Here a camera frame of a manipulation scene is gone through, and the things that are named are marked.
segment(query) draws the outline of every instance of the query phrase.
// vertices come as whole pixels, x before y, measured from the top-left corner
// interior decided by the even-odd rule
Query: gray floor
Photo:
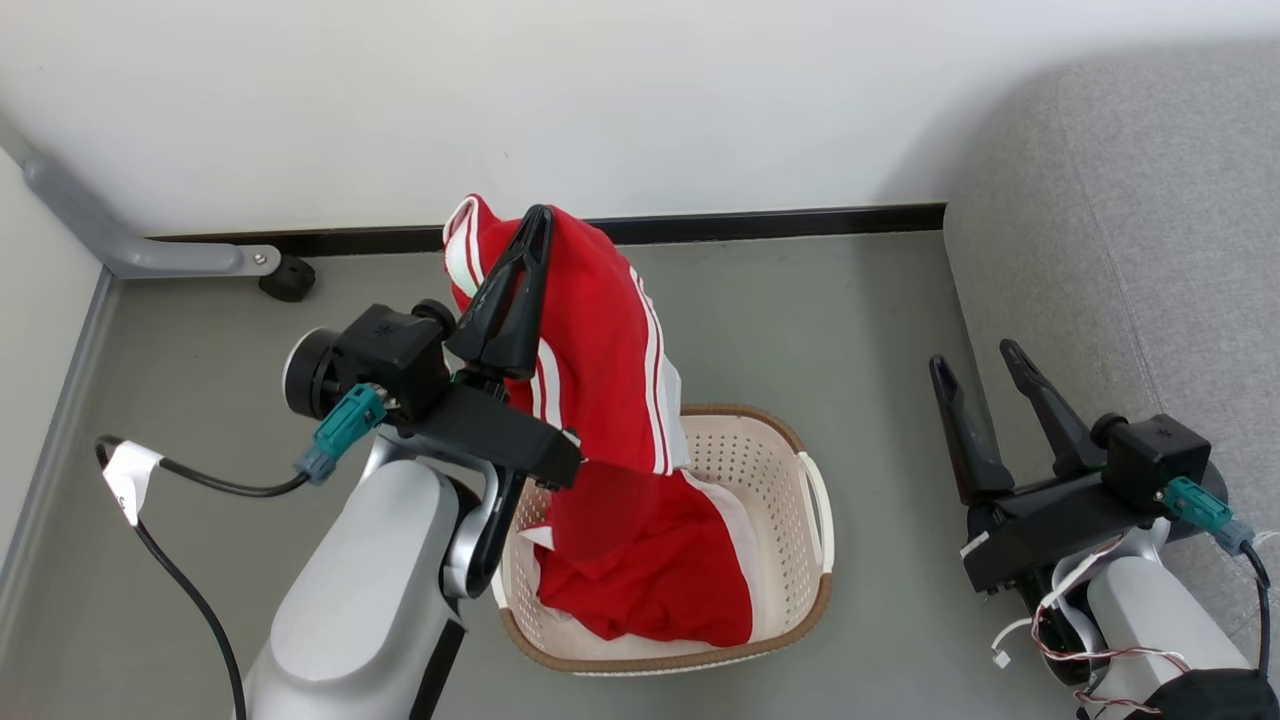
[[[835,510],[836,592],[818,629],[741,665],[646,679],[558,675],[507,641],[493,600],[465,609],[439,717],[1070,717],[1034,660],[988,660],[1019,615],[968,587],[956,501],[925,360],[945,352],[975,387],[936,233],[637,247],[685,400],[746,402],[791,423]],[[297,337],[370,302],[447,296],[439,256],[329,259],[306,302],[251,283],[128,284],[50,534],[0,680],[5,717],[209,719],[229,694],[209,630],[122,521],[87,439],[113,432],[239,482],[274,483],[314,423],[279,396]],[[247,664],[274,609],[355,482],[250,501],[178,482],[147,497],[152,534],[209,597]]]

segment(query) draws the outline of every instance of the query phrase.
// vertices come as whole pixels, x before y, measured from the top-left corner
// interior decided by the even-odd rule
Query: black wheel
[[[301,302],[314,284],[316,284],[315,268],[292,255],[282,255],[280,265],[257,281],[257,287],[262,288],[262,292],[282,302]]]

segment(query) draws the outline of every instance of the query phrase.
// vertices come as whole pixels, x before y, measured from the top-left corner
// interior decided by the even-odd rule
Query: gray metal leg
[[[159,242],[120,224],[52,158],[31,151],[22,163],[27,187],[119,278],[266,275],[280,265],[270,245]]]

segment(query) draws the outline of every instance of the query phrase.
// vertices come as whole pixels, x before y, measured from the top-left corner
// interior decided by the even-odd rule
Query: white cable label
[[[987,534],[986,530],[983,530],[980,536],[969,541],[968,544],[960,548],[960,560],[964,560],[970,552],[978,550],[978,546],[987,542],[988,538],[991,538],[991,536]]]
[[[164,455],[154,450],[125,441],[115,448],[111,460],[102,470],[102,479],[111,488],[115,502],[120,505],[120,512],[124,512],[124,519],[134,528],[138,527],[142,502],[147,498],[151,471],[160,464],[161,457]]]

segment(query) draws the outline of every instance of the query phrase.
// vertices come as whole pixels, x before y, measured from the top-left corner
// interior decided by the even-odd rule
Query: black cable
[[[114,450],[122,442],[124,441],[115,436],[99,437],[97,441],[93,443],[93,454],[97,455],[99,465],[106,468],[106,462],[110,459],[106,452],[108,448]],[[225,492],[230,495],[238,495],[241,497],[279,497],[282,495],[298,489],[300,487],[305,486],[307,480],[311,479],[311,477],[307,475],[306,473],[298,473],[297,475],[293,477],[292,480],[287,483],[282,483],[278,486],[269,486],[269,487],[256,487],[256,486],[242,486],[237,483],[228,483],[227,480],[215,478],[212,475],[207,475],[205,473],[201,473],[200,470],[188,468],[182,462],[177,462],[168,457],[160,459],[160,466],[164,468],[165,470],[169,470],[174,475],[178,475],[179,478],[186,478],[193,483],[202,484],[206,488],[216,489],[219,492]]]
[[[123,442],[123,439],[115,436],[100,436],[97,441],[93,442],[93,455],[97,457],[97,464],[104,470],[106,469],[108,462],[111,461],[110,452],[119,447]],[[292,480],[284,484],[253,487],[228,483],[227,480],[206,475],[205,473],[188,468],[180,462],[174,462],[168,457],[161,457],[159,465],[178,477],[202,484],[206,488],[238,495],[241,497],[278,497],[302,487],[308,479],[311,479],[306,473],[298,473]],[[214,609],[210,607],[205,597],[200,594],[196,585],[187,579],[187,575],[183,575],[182,570],[173,564],[173,560],[169,560],[169,556],[160,550],[155,538],[151,537],[146,525],[142,524],[142,520],[138,520],[134,530],[138,533],[138,538],[142,541],[142,544],[151,551],[151,556],[155,557],[156,561],[160,562],[160,566],[169,573],[169,577],[182,587],[182,589],[187,593],[187,597],[196,603],[200,614],[205,616],[205,623],[209,623],[209,629],[214,632],[214,639],[218,641],[218,650],[221,651],[223,662],[227,665],[227,675],[232,683],[232,703],[236,708],[236,720],[248,720],[248,710],[244,703],[244,682],[241,679],[239,664],[236,662],[236,652],[232,650],[230,639],[227,638],[227,630],[223,629],[223,624],[218,620],[218,615],[214,612]]]
[[[155,538],[151,537],[151,533],[147,532],[146,525],[143,525],[141,520],[138,520],[138,527],[134,528],[134,530],[137,530],[138,537],[142,539],[142,544],[151,551],[151,555],[157,562],[160,562],[160,566],[164,568],[165,571],[169,573],[169,577],[187,592],[187,597],[196,603],[196,607],[200,609],[200,614],[205,616],[205,621],[209,623],[209,629],[214,632],[214,639],[218,641],[218,650],[223,652],[223,662],[227,665],[227,675],[232,682],[232,705],[236,708],[236,720],[248,720],[248,710],[244,703],[244,682],[241,679],[239,664],[236,662],[236,652],[232,650],[232,642],[227,638],[227,630],[224,630],[223,624],[218,621],[218,615],[214,614],[214,609],[209,606],[209,602],[202,594],[200,594],[196,585],[187,579],[187,575],[183,575],[182,570],[173,564],[173,560],[169,560],[169,556],[160,550],[160,546],[156,544]]]
[[[1267,568],[1258,557],[1258,551],[1253,550],[1253,544],[1244,541],[1240,543],[1240,550],[1249,559],[1253,571],[1258,575],[1258,623],[1261,625],[1258,629],[1261,633],[1258,638],[1258,675],[1266,678],[1267,665],[1271,662],[1271,598],[1267,594],[1267,591],[1271,589],[1271,577],[1267,575]]]

